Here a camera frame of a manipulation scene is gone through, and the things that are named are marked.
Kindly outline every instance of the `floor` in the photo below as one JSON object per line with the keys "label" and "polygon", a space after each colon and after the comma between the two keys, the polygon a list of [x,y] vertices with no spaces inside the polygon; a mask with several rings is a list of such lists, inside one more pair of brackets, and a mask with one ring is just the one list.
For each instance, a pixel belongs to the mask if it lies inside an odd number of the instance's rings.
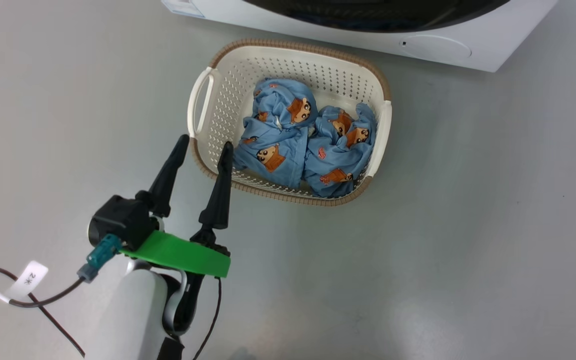
{"label": "floor", "polygon": [[[245,37],[290,39],[155,0],[0,0],[0,266],[48,266],[39,298],[72,282],[90,216],[149,187],[195,79]],[[576,359],[576,1],[497,73],[332,46],[390,82],[382,165],[342,207],[232,192],[217,234],[232,267],[201,358]],[[211,189],[187,161],[167,230],[198,230]],[[84,348],[125,266],[50,306]],[[186,358],[216,294],[205,281]],[[56,357],[78,354],[38,311],[0,303],[0,359]]]}

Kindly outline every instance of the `white plastic basket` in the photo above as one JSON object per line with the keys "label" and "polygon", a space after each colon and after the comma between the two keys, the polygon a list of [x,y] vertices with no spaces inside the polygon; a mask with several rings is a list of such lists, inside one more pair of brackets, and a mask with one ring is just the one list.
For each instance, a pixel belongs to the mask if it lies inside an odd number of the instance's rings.
{"label": "white plastic basket", "polygon": [[[370,162],[350,194],[339,198],[313,196],[306,187],[292,189],[254,173],[233,170],[232,186],[272,199],[333,207],[356,199],[372,181],[382,161],[391,129],[391,92],[386,77],[373,64],[338,50],[272,39],[243,39],[222,48],[192,87],[188,102],[190,149],[199,168],[217,177],[217,162],[226,141],[237,146],[243,118],[252,114],[253,90],[265,78],[298,80],[310,87],[317,107],[340,107],[355,117],[363,101],[377,117],[377,136]],[[205,99],[198,119],[200,90]]]}

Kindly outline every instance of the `blue clothing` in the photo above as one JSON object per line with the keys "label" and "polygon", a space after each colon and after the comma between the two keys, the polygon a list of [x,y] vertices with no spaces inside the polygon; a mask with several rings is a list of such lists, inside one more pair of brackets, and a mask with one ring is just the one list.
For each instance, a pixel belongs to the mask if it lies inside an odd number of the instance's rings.
{"label": "blue clothing", "polygon": [[254,87],[254,118],[279,130],[301,128],[317,119],[317,104],[308,86],[296,80],[268,79]]}
{"label": "blue clothing", "polygon": [[244,118],[244,133],[233,153],[237,170],[250,169],[266,180],[300,187],[308,127],[279,130],[253,117]]}
{"label": "blue clothing", "polygon": [[317,133],[308,139],[303,178],[316,196],[349,194],[370,160],[377,120],[363,102],[356,111],[358,119],[353,120],[343,109],[327,106],[315,121]]}

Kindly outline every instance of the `basket rim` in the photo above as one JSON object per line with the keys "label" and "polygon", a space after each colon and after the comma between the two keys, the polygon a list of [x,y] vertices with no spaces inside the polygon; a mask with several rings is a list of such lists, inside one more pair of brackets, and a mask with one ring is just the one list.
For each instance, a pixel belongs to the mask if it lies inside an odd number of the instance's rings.
{"label": "basket rim", "polygon": [[[217,54],[215,54],[212,60],[210,60],[210,64],[208,66],[212,69],[217,68],[219,62],[226,56],[226,54],[238,48],[244,48],[247,46],[298,50],[323,55],[325,57],[332,57],[346,62],[357,64],[362,68],[366,68],[368,71],[373,73],[375,77],[377,77],[377,80],[381,85],[384,101],[389,102],[391,100],[391,88],[388,84],[388,80],[386,80],[386,76],[384,75],[384,73],[382,73],[382,71],[379,68],[377,68],[377,66],[372,64],[370,61],[363,59],[357,55],[348,54],[347,52],[333,50],[332,48],[322,47],[318,45],[299,43],[295,41],[284,41],[278,39],[260,39],[260,38],[240,39],[238,41],[234,41],[224,46],[219,52],[217,52]],[[212,171],[206,165],[204,160],[201,158],[201,155],[199,153],[199,142],[195,137],[190,138],[190,152],[192,152],[192,157],[194,158],[195,163],[199,167],[199,170],[201,170],[201,172],[204,173],[209,178],[213,180],[216,179],[217,174],[214,173],[214,171]],[[366,175],[356,189],[354,189],[346,196],[342,196],[339,198],[317,198],[317,197],[310,198],[294,194],[277,193],[274,191],[260,189],[259,187],[250,186],[242,182],[238,182],[235,179],[232,180],[231,186],[235,189],[239,189],[240,191],[249,192],[251,194],[264,196],[270,199],[287,201],[289,203],[313,205],[316,207],[336,207],[338,205],[344,205],[350,203],[351,201],[358,198],[361,194],[363,194],[366,191],[366,189],[368,188],[368,186],[371,184],[372,181],[373,177],[370,175]]]}

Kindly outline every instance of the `black cable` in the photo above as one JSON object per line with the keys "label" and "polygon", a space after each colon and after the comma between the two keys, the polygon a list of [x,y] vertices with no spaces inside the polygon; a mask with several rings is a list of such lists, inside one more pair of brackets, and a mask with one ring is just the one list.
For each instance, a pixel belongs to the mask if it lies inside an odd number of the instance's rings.
{"label": "black cable", "polygon": [[215,328],[215,323],[217,323],[217,316],[219,315],[219,308],[222,306],[222,278],[217,277],[217,281],[219,281],[219,297],[217,298],[217,309],[215,309],[215,311],[214,311],[214,317],[212,318],[212,323],[210,324],[210,330],[208,330],[208,333],[206,334],[206,338],[203,339],[201,346],[199,346],[199,350],[197,350],[197,353],[194,354],[194,357],[192,358],[192,360],[197,360],[197,358],[199,358],[199,354],[201,354],[202,350],[204,350],[204,347],[206,346],[206,343],[208,342],[208,338],[210,338],[210,335],[213,333],[213,329]]}
{"label": "black cable", "polygon": [[[14,277],[14,281],[17,281],[17,277],[14,276],[13,273],[11,273],[10,271],[7,271],[7,269],[0,268],[0,274],[4,274],[5,276],[8,276],[11,279]],[[64,296],[67,296],[73,290],[77,289],[77,287],[79,285],[81,285],[83,282],[84,282],[84,278],[80,277],[80,278],[78,278],[77,281],[75,281],[75,283],[73,285],[70,285],[70,287],[68,287],[66,290],[59,292],[58,294],[56,294],[53,297],[47,298],[47,299],[39,301],[39,302],[23,302],[23,301],[17,301],[17,300],[11,299],[9,301],[9,304],[16,306],[18,308],[39,308],[40,306],[46,306],[48,304],[54,303],[55,301],[61,299]]]}
{"label": "black cable", "polygon": [[[4,274],[5,276],[9,277],[10,279],[17,281],[18,278],[10,271],[7,271],[7,269],[2,269],[0,268],[0,274]],[[68,339],[68,341],[72,344],[72,346],[75,347],[75,349],[77,349],[77,351],[81,354],[82,358],[85,358],[86,353],[84,352],[84,350],[82,349],[82,347],[80,346],[80,344],[77,343],[77,341],[75,341],[75,339],[70,335],[70,333],[68,333],[66,331],[66,329],[64,329],[62,327],[61,324],[59,324],[59,321],[57,321],[53,315],[48,312],[48,310],[46,310],[46,308],[44,307],[44,305],[48,305],[50,303],[54,303],[55,301],[61,299],[62,297],[70,294],[70,292],[72,292],[73,290],[75,290],[79,285],[81,285],[83,282],[82,278],[79,278],[79,280],[77,280],[73,285],[71,285],[69,288],[67,288],[66,290],[58,293],[57,295],[48,298],[44,301],[39,301],[37,300],[37,297],[34,296],[34,294],[32,292],[30,292],[28,294],[28,297],[30,298],[30,300],[32,300],[32,303],[30,302],[22,302],[22,301],[16,301],[16,300],[10,300],[10,305],[14,305],[17,306],[19,308],[39,308],[39,310],[41,310],[41,312],[48,318],[48,320],[52,323],[52,325],[55,326],[55,328],[57,328],[57,330],[59,330],[59,332],[61,332],[64,337],[66,337],[66,339]]]}

